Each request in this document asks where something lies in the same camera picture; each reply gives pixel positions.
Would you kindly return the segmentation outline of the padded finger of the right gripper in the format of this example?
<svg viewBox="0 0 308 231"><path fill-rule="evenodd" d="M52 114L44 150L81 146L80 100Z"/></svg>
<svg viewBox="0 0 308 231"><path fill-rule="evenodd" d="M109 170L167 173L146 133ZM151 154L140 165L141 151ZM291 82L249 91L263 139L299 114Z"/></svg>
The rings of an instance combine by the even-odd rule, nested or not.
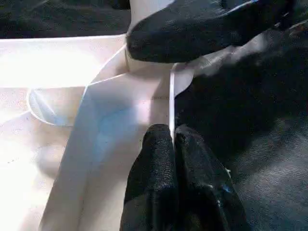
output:
<svg viewBox="0 0 308 231"><path fill-rule="evenodd" d="M183 63L243 46L291 13L293 0L177 0L138 22L127 50L139 61Z"/></svg>

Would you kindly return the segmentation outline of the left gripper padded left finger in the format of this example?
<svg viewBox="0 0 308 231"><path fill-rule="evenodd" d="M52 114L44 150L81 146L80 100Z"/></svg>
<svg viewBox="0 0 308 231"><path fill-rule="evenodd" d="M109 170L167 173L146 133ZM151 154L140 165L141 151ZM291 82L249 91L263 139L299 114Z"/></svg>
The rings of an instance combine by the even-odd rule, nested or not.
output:
<svg viewBox="0 0 308 231"><path fill-rule="evenodd" d="M173 231L179 208L176 161L169 126L150 126L128 175L122 231Z"/></svg>

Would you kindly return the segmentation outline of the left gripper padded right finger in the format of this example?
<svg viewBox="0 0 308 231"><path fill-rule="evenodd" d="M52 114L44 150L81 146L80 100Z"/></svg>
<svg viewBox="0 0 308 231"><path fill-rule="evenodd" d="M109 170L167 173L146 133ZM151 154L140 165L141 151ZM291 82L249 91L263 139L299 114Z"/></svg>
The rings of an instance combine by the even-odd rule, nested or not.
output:
<svg viewBox="0 0 308 231"><path fill-rule="evenodd" d="M194 129L176 129L181 227L185 231L247 231L244 207L222 163Z"/></svg>

